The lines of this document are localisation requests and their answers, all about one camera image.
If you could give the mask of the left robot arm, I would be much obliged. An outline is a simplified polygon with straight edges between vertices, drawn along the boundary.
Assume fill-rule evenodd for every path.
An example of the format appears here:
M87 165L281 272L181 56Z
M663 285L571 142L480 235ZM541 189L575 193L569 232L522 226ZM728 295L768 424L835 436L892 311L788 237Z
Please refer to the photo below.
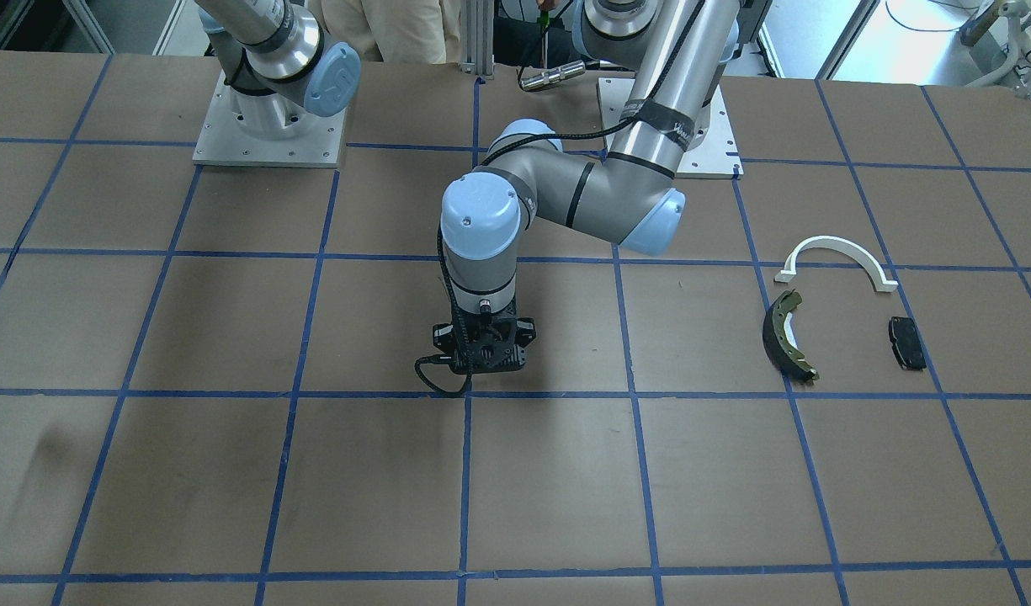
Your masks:
M738 37L738 1L580 1L572 26L583 55L635 73L602 162L562 150L541 120L516 120L480 165L442 197L438 251L451 322L433 329L457 375L520 369L534 323L518 314L520 241L545 220L657 256L679 226L674 188L685 153L700 143L711 97Z

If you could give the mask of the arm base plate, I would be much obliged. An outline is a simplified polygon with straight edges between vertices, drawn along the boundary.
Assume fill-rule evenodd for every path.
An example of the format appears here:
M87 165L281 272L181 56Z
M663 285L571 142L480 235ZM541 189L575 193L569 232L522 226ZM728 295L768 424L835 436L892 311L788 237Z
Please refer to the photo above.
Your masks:
M350 111L308 114L277 93L248 96L217 77L192 160L219 167L337 169Z
M633 80L620 77L598 79L598 104L603 128L611 128L619 123L633 85ZM741 177L745 169L742 167L741 154L736 146L724 96L719 88L714 91L710 106L700 112L696 125L699 127L697 143L684 153L676 177L681 179Z

